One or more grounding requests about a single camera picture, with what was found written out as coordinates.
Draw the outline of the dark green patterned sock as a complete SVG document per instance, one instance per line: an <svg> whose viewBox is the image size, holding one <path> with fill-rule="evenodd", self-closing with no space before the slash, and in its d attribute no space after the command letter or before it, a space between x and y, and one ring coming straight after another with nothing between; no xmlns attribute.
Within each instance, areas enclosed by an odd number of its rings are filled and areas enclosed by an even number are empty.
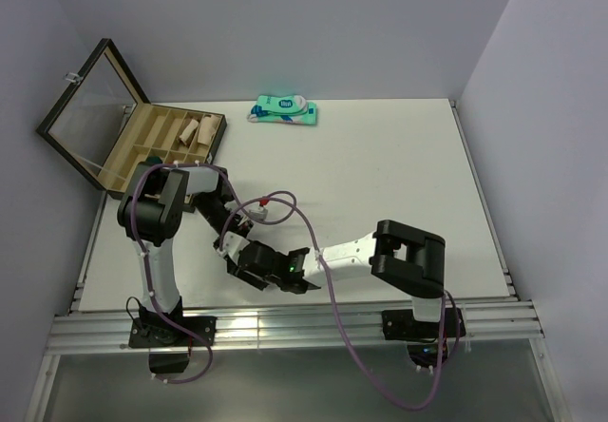
<svg viewBox="0 0 608 422"><path fill-rule="evenodd" d="M162 159L158 156L148 156L145 162L148 164L160 164L162 163Z"/></svg>

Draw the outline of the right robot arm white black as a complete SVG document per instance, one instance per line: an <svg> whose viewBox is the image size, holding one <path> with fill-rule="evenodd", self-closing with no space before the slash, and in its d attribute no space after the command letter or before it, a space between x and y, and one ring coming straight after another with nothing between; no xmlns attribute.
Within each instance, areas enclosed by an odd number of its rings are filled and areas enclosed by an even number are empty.
<svg viewBox="0 0 608 422"><path fill-rule="evenodd" d="M443 238L391 220L357 240L325 247L304 247L287 254L257 240L227 232L217 241L228 273L262 291L269 286L296 295L318 290L327 278L338 281L367 275L379 278L412 300L411 325L432 336L445 321Z"/></svg>

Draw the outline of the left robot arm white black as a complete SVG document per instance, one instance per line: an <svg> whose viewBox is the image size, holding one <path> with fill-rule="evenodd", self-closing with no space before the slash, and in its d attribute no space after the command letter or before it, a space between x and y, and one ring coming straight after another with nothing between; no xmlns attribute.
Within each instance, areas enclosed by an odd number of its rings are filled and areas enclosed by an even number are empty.
<svg viewBox="0 0 608 422"><path fill-rule="evenodd" d="M242 215L230 218L226 204L237 195L228 171L203 163L138 163L117 213L118 224L140 255L142 306L161 312L151 324L151 335L163 345L174 345L185 333L185 322L172 314L181 305L173 260L173 239L181 226L186 199L216 233L224 226L245 237L253 224Z"/></svg>

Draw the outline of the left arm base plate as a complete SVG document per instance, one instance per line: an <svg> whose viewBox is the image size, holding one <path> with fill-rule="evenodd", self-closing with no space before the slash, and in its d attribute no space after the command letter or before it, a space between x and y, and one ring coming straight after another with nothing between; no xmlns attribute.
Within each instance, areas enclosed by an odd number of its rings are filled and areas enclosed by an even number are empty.
<svg viewBox="0 0 608 422"><path fill-rule="evenodd" d="M131 349L212 346L214 344L217 326L215 316L187 316L179 320L179 324L188 331L196 334L202 340L196 339L180 329L161 322L158 326L144 323L139 318L132 322L128 347Z"/></svg>

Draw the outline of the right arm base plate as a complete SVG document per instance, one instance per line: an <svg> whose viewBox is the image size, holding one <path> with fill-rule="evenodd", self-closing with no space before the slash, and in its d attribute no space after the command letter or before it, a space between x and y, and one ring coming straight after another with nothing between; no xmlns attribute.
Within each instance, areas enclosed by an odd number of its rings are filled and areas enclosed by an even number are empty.
<svg viewBox="0 0 608 422"><path fill-rule="evenodd" d="M418 321L411 309L381 312L382 332L385 340L430 342L439 338L439 323ZM466 326L460 308L446 308L444 336L464 337Z"/></svg>

